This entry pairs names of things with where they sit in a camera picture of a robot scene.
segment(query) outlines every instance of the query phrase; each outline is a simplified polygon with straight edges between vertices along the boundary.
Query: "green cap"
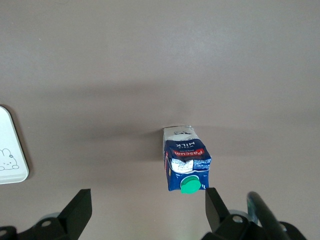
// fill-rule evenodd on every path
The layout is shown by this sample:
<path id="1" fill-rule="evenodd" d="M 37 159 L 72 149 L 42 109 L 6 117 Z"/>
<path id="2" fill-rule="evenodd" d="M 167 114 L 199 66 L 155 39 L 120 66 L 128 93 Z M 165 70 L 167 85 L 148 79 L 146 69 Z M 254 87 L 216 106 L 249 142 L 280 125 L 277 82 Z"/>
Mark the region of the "green cap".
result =
<path id="1" fill-rule="evenodd" d="M 194 194 L 201 187 L 201 183 L 197 176 L 187 176 L 181 182 L 182 194 Z"/>

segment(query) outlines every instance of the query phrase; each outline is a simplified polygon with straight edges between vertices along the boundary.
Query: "screw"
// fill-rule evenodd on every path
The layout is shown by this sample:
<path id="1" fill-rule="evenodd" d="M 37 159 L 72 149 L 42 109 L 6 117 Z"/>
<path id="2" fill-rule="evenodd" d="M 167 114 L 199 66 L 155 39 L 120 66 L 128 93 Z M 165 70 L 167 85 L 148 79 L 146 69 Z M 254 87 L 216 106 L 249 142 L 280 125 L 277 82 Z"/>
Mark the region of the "screw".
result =
<path id="1" fill-rule="evenodd" d="M 281 228 L 282 228 L 282 231 L 284 231 L 284 232 L 286 232 L 286 231 L 287 231 L 287 229 L 286 229 L 285 225 L 283 225 L 282 223 L 280 223 L 280 226 L 281 226 Z"/>
<path id="2" fill-rule="evenodd" d="M 42 224 L 41 224 L 41 227 L 47 227 L 51 224 L 51 221 L 44 221 Z"/>
<path id="3" fill-rule="evenodd" d="M 7 234 L 7 230 L 1 230 L 0 231 L 0 237 L 4 236 Z"/>
<path id="4" fill-rule="evenodd" d="M 232 220 L 238 224 L 242 224 L 244 222 L 244 220 L 242 219 L 242 217 L 236 215 L 236 216 L 233 216 Z"/>

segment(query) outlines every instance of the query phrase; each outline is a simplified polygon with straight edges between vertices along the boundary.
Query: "small milk carton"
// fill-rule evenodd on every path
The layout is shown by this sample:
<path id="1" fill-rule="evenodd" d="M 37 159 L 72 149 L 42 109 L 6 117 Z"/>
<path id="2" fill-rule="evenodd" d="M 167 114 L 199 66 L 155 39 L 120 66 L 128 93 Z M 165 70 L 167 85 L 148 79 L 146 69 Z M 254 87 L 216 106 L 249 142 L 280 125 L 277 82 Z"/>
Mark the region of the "small milk carton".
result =
<path id="1" fill-rule="evenodd" d="M 169 191 L 193 194 L 209 187 L 211 156 L 191 126 L 164 128 L 163 158 Z"/>

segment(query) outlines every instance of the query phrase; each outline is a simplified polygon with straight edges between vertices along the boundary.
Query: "white tray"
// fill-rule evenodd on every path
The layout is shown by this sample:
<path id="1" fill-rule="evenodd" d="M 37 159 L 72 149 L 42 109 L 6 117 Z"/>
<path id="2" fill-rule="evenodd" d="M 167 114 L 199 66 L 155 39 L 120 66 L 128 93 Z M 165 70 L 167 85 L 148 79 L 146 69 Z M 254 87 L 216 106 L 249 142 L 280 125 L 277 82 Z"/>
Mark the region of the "white tray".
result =
<path id="1" fill-rule="evenodd" d="M 28 175 L 27 162 L 10 113 L 0 106 L 0 184 L 19 183 Z"/>

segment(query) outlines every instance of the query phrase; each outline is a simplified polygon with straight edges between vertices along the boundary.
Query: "black plastic part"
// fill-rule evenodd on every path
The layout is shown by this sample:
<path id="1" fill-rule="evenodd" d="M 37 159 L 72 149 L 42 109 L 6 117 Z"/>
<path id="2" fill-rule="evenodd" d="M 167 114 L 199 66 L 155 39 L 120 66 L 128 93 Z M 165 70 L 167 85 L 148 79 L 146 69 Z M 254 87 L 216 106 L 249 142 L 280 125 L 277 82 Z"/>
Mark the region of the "black plastic part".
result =
<path id="1" fill-rule="evenodd" d="M 243 240 L 267 240 L 267 236 L 262 227 L 251 221 Z"/>
<path id="2" fill-rule="evenodd" d="M 91 191 L 82 189 L 57 217 L 70 240 L 77 240 L 92 215 Z"/>
<path id="3" fill-rule="evenodd" d="M 254 191 L 248 193 L 247 205 L 249 215 L 253 220 L 256 220 L 257 218 L 260 220 L 268 239 L 290 240 L 289 236 L 283 231 L 280 223 L 258 193 Z"/>
<path id="4" fill-rule="evenodd" d="M 58 217 L 48 217 L 17 234 L 13 226 L 0 227 L 0 240 L 77 240 L 92 215 L 90 189 L 82 189 Z"/>
<path id="5" fill-rule="evenodd" d="M 212 232 L 208 232 L 206 235 L 204 235 L 204 237 L 201 240 L 226 240 L 226 239 Z"/>
<path id="6" fill-rule="evenodd" d="M 281 221 L 280 223 L 285 227 L 285 232 L 288 234 L 289 238 L 295 240 L 307 240 L 295 226 L 284 221 Z"/>
<path id="7" fill-rule="evenodd" d="M 234 217 L 242 219 L 242 222 L 236 222 Z M 241 240 L 243 239 L 247 228 L 250 226 L 248 219 L 240 215 L 229 215 L 215 231 L 215 234 L 228 240 Z"/>
<path id="8" fill-rule="evenodd" d="M 205 214 L 212 232 L 230 215 L 226 205 L 214 187 L 205 190 Z"/>
<path id="9" fill-rule="evenodd" d="M 0 233 L 4 233 L 0 236 L 0 240 L 16 240 L 17 229 L 14 226 L 3 226 L 0 227 Z"/>

